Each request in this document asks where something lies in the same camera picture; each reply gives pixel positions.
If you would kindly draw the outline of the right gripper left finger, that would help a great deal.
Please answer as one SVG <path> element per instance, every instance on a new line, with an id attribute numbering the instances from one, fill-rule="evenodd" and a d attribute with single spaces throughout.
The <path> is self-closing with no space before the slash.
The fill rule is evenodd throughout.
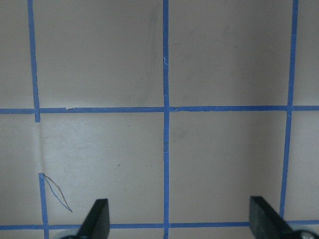
<path id="1" fill-rule="evenodd" d="M 108 199 L 97 199 L 76 234 L 77 239 L 107 239 L 110 233 Z"/>

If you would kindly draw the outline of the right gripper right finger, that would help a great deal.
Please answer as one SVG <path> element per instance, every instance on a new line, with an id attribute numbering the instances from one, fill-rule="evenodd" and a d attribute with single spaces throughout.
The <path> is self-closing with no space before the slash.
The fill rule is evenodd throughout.
<path id="1" fill-rule="evenodd" d="M 296 239 L 295 231 L 261 196 L 249 200 L 249 227 L 256 239 Z"/>

